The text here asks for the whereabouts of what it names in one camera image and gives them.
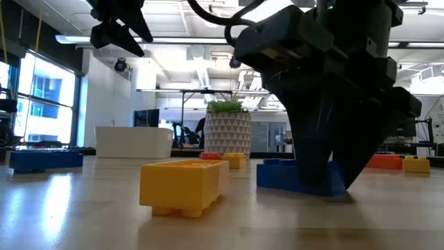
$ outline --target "planter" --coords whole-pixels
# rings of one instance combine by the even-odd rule
[[[251,116],[248,113],[207,114],[205,118],[206,153],[244,153],[250,158]]]

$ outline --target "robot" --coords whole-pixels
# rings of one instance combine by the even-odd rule
[[[153,39],[141,16],[143,0],[88,1],[102,21],[92,31],[96,48],[112,43],[143,55],[128,32]],[[231,18],[213,16],[196,0],[188,3],[205,21],[225,26],[235,60],[261,73],[263,88],[287,109],[298,181],[319,185],[333,155],[349,188],[398,124],[420,116],[421,102],[393,87],[397,64],[387,57],[391,28],[402,24],[398,4],[405,0],[318,0],[308,12],[288,6],[258,23],[241,18],[263,1]],[[248,27],[234,39],[230,29],[237,25]]]

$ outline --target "wall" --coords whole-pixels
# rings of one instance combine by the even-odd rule
[[[80,147],[95,147],[96,126],[131,126],[131,83],[97,60],[90,50],[83,54],[78,141]]]

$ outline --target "pipe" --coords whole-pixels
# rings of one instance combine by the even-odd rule
[[[180,17],[182,18],[183,26],[185,27],[185,32],[188,36],[190,36],[187,19],[185,18],[185,14],[183,13],[183,4],[182,2],[178,2]]]

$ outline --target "window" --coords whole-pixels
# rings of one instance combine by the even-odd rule
[[[19,93],[73,106],[75,85],[76,75],[72,72],[30,53],[22,59]]]
[[[28,53],[22,59],[19,79],[15,135],[27,142],[70,143],[74,73]]]
[[[14,128],[15,135],[24,136],[26,129],[26,139],[32,139],[29,142],[49,140],[47,139],[49,136],[52,139],[57,138],[61,143],[69,143],[72,123],[71,108],[57,107],[34,101],[31,101],[29,105],[29,100],[25,98],[19,98],[18,102],[19,106],[23,108],[17,112]],[[26,121],[28,105],[31,111],[28,115],[28,121]]]
[[[0,62],[0,84],[3,88],[9,88],[9,71],[10,66]]]
[[[58,141],[57,135],[28,135],[28,142]]]
[[[42,109],[43,107],[39,104],[31,104],[31,115],[41,117]]]

